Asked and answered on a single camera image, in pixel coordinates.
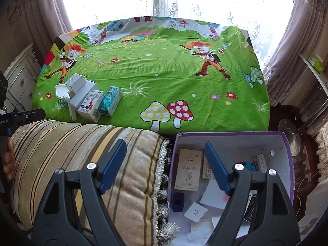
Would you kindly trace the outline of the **left hand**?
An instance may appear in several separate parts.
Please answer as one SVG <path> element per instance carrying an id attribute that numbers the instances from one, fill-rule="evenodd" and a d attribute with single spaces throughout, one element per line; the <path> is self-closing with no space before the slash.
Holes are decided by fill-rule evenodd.
<path id="1" fill-rule="evenodd" d="M 5 152 L 3 156 L 3 171 L 9 182 L 13 179 L 14 169 L 15 169 L 15 151 L 13 147 L 13 141 L 10 138 L 7 143 L 7 152 Z"/>

